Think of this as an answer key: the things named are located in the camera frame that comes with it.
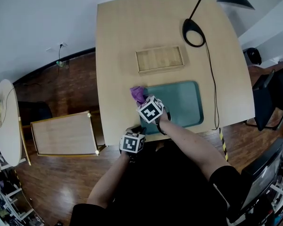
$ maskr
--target white cube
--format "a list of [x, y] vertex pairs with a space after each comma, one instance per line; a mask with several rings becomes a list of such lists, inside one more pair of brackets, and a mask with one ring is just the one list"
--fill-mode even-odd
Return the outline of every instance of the white cube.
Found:
[[151, 96], [136, 111], [147, 123], [151, 123], [162, 115], [163, 108], [164, 105], [161, 101], [158, 101], [155, 96]]
[[146, 137], [143, 134], [126, 131], [120, 141], [120, 150], [130, 153], [138, 153], [143, 149], [145, 139]]

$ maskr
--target teal tray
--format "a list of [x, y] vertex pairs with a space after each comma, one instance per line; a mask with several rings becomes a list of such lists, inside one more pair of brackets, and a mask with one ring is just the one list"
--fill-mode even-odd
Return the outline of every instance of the teal tray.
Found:
[[[185, 81], [174, 84], [145, 88], [144, 95], [154, 95], [168, 107], [172, 121], [182, 127], [199, 125], [203, 122], [203, 110], [197, 82]], [[141, 125], [147, 128], [147, 135], [159, 133], [156, 125], [141, 118]]]

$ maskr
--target black baseboard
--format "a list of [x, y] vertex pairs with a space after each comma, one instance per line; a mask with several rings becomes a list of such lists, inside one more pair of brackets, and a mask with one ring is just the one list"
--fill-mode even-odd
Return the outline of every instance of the black baseboard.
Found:
[[[86, 49], [86, 50], [83, 50], [83, 51], [80, 51], [80, 52], [77, 52], [75, 54], [71, 54], [71, 55], [68, 55], [68, 56], [65, 56], [63, 58], [61, 58], [61, 62], [64, 62], [64, 61], [67, 61], [69, 59], [72, 59], [72, 58], [76, 58], [76, 57], [79, 57], [79, 56], [82, 56], [82, 55], [86, 55], [86, 54], [89, 54], [89, 53], [93, 53], [95, 52], [95, 47], [94, 48], [89, 48], [89, 49]], [[44, 70], [54, 66], [54, 65], [57, 65], [57, 61], [53, 61], [47, 65], [44, 65], [42, 66], [41, 68], [39, 69], [36, 69], [30, 73], [28, 73], [27, 75], [24, 75], [23, 77], [21, 77], [20, 79], [18, 79], [17, 81], [15, 81], [13, 84], [16, 85], [16, 84], [19, 84], [19, 83], [24, 83], [26, 82], [30, 77], [32, 76], [35, 76], [37, 74], [40, 74], [42, 73]]]

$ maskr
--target black desk lamp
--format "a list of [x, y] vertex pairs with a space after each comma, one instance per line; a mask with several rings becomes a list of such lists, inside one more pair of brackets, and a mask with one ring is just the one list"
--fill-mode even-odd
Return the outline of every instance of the black desk lamp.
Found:
[[[187, 18], [183, 23], [183, 38], [184, 38], [184, 40], [186, 41], [187, 44], [189, 44], [192, 47], [196, 47], [196, 48], [201, 47], [206, 42], [206, 38], [205, 38], [204, 33], [202, 32], [201, 28], [191, 19], [192, 16], [194, 15], [198, 5], [200, 4], [200, 2], [201, 2], [201, 0], [198, 0], [190, 18]], [[237, 6], [237, 7], [241, 7], [241, 8], [254, 9], [254, 7], [247, 0], [217, 0], [217, 2], [227, 3], [227, 4]], [[199, 35], [202, 37], [202, 43], [200, 45], [195, 45], [195, 44], [190, 43], [190, 41], [188, 41], [188, 39], [187, 39], [187, 32], [188, 31], [195, 31], [195, 32], [199, 33]]]

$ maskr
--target left forearm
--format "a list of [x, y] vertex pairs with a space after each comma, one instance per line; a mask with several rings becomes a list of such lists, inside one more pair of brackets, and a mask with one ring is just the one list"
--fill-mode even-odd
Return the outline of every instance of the left forearm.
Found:
[[101, 177], [91, 191], [87, 203], [106, 208], [127, 169], [130, 157], [122, 153], [112, 167]]

